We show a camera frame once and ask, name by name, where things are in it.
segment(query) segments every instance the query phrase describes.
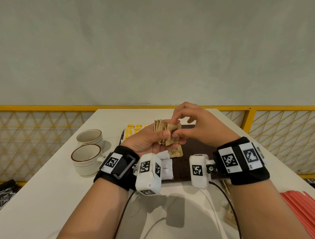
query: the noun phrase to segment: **wrist strap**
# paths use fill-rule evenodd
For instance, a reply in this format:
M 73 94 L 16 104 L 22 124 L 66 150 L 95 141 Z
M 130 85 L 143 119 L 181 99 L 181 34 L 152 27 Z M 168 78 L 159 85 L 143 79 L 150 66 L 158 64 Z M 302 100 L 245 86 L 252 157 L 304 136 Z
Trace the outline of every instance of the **wrist strap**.
M 132 165 L 139 161 L 139 156 L 125 146 L 117 146 L 100 165 L 94 181 L 103 178 L 129 191 L 135 190 L 136 176 L 133 175 Z
M 221 173 L 229 176 L 233 185 L 252 184 L 270 178 L 261 150 L 246 137 L 220 146 L 213 154 Z

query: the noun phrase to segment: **black wrist strap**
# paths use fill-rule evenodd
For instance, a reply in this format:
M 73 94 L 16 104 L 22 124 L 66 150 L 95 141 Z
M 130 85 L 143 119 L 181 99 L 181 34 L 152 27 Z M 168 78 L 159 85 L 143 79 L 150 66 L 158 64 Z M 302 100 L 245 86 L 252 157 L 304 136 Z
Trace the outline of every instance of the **black wrist strap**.
M 114 153 L 121 154 L 121 159 L 117 162 L 117 165 L 113 169 L 114 174 L 105 173 L 101 170 L 99 170 L 94 178 L 95 182 L 98 178 L 103 178 L 109 182 L 112 182 L 113 184 L 118 185 L 119 187 L 124 188 L 125 190 L 129 191 L 129 189 L 135 190 L 135 182 L 136 182 L 136 176 L 132 173 L 132 167 L 129 168 L 121 179 L 117 178 L 117 175 L 119 175 L 129 164 L 130 162 L 135 159 L 137 163 L 139 161 L 139 156 L 131 149 L 125 147 L 125 146 L 117 146 L 114 150 Z M 105 161 L 101 164 L 100 168 L 102 168 L 108 160 L 111 159 L 112 153 L 109 154 L 109 156 L 105 159 Z
M 228 172 L 227 170 L 229 169 L 227 169 L 228 167 L 226 167 L 225 163 L 223 162 L 223 159 L 219 151 L 216 151 L 213 153 L 214 160 L 218 168 L 220 169 L 221 173 L 229 176 L 231 179 L 231 183 L 233 185 L 252 184 L 252 183 L 261 182 L 270 178 L 270 174 L 265 167 L 264 156 L 262 155 L 260 149 L 257 148 L 254 144 L 252 146 L 252 149 L 250 150 L 253 150 L 252 154 L 255 156 L 255 158 L 257 157 L 259 159 L 262 167 L 260 165 L 260 167 L 256 169 L 249 168 L 251 167 L 251 163 L 257 160 L 253 160 L 251 163 L 249 163 L 248 159 L 245 159 L 244 153 L 243 153 L 244 151 L 242 152 L 241 147 L 242 145 L 245 145 L 246 143 L 250 143 L 248 138 L 241 137 L 240 139 L 237 139 L 235 141 L 229 142 L 227 144 L 224 144 L 218 147 L 218 150 L 224 150 L 226 148 L 231 147 L 232 149 L 231 156 L 230 156 L 231 160 L 229 160 L 229 162 L 233 163 L 234 165 L 239 165 L 240 167 L 236 170 L 240 172 Z

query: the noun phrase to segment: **cup handle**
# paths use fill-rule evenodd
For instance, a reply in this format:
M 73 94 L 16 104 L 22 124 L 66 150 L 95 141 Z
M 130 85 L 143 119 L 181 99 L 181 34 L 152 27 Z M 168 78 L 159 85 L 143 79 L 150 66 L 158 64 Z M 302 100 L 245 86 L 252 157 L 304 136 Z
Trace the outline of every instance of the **cup handle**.
M 102 163 L 104 160 L 105 160 L 105 157 L 103 157 L 103 156 L 100 156 L 97 158 L 97 161 L 100 163 Z

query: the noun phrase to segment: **forearm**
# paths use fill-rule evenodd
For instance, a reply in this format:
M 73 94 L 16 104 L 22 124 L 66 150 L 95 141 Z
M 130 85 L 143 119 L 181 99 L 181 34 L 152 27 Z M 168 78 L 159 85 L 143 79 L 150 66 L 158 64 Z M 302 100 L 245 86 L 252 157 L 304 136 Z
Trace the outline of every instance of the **forearm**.
M 231 194 L 244 239 L 310 238 L 270 180 L 233 185 Z
M 128 192 L 99 178 L 73 211 L 57 239 L 112 239 Z

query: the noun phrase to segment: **white table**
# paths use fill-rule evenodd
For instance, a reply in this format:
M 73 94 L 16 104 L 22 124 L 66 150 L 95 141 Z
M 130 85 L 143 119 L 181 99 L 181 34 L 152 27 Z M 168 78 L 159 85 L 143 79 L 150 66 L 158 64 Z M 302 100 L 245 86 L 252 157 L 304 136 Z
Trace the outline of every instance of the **white table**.
M 208 109 L 224 124 L 255 141 L 217 109 Z M 127 124 L 151 124 L 168 119 L 172 109 L 99 109 L 54 154 L 20 192 L 0 211 L 0 235 L 5 239 L 56 238 L 60 229 L 88 191 L 94 176 L 79 176 L 70 160 L 76 136 L 87 129 L 103 132 L 113 150 Z M 315 190 L 266 149 L 267 168 L 280 192 Z M 224 196 L 214 186 L 199 190 L 185 183 L 163 184 L 161 196 L 134 195 L 128 206 L 119 238 L 238 238 L 235 229 L 222 222 Z

